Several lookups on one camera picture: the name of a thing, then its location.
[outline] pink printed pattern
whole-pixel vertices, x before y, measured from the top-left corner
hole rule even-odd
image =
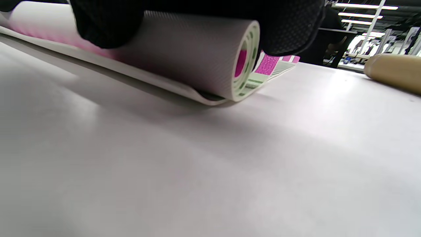
[[[273,70],[276,67],[280,57],[272,57],[269,55],[264,55],[262,62],[260,63],[259,67],[255,71],[255,73],[263,74],[263,75],[271,75]]]

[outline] green stripe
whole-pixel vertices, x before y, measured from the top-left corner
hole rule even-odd
[[[253,80],[253,79],[249,79],[248,81],[251,81],[251,82],[254,82],[254,83],[259,83],[259,84],[262,84],[263,83],[262,81]]]

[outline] pink graphic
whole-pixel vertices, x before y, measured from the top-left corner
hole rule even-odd
[[[284,57],[282,58],[282,61],[289,62],[289,61],[290,61],[290,59],[291,59],[291,55],[290,55],[290,56],[284,56]]]
[[[298,63],[300,61],[300,57],[294,56],[294,59],[292,60],[293,63]]]
[[[238,56],[237,66],[235,68],[235,77],[238,77],[241,74],[244,68],[246,58],[247,58],[247,50],[241,50],[240,55]]]
[[[272,57],[269,55],[265,55],[259,67],[255,71],[255,73],[260,73],[263,75],[271,75],[273,70],[275,70],[278,60],[279,60],[279,57]]]

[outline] white pole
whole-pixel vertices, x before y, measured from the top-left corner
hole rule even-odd
[[[377,8],[376,15],[374,16],[373,21],[371,22],[371,25],[370,25],[370,27],[368,28],[368,31],[367,31],[367,36],[365,37],[364,41],[362,42],[362,45],[361,45],[361,52],[360,52],[360,53],[362,53],[362,51],[364,50],[364,46],[365,46],[365,44],[366,44],[366,43],[367,43],[367,41],[368,41],[368,37],[370,37],[370,34],[371,34],[371,32],[373,31],[373,29],[374,29],[374,25],[375,25],[375,24],[376,24],[376,22],[377,22],[377,18],[378,18],[378,16],[380,15],[381,8],[384,6],[384,3],[385,3],[385,2],[386,2],[386,0],[381,0],[381,2],[380,2],[380,4],[379,4],[379,6],[378,6],[378,8]]]
[[[383,47],[386,45],[387,40],[389,39],[390,33],[392,33],[392,29],[387,29],[385,34],[383,35],[383,38],[380,41],[380,45],[377,48],[376,54],[381,54],[383,52]]]
[[[349,29],[351,28],[351,26],[352,26],[352,23],[351,22],[348,23],[348,26],[346,27],[346,31],[349,31]]]

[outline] ceiling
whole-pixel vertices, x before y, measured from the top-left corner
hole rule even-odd
[[[338,3],[369,4],[379,5],[380,0],[339,0]],[[392,28],[395,35],[408,31],[412,26],[421,25],[421,0],[386,0],[385,5],[397,6],[397,10],[382,10],[374,26],[376,32],[384,32],[385,29]],[[360,13],[374,15],[376,9],[363,8],[336,8],[338,11],[347,13]],[[370,18],[341,16],[342,19],[370,22]],[[369,25],[352,24],[354,31],[367,31]]]

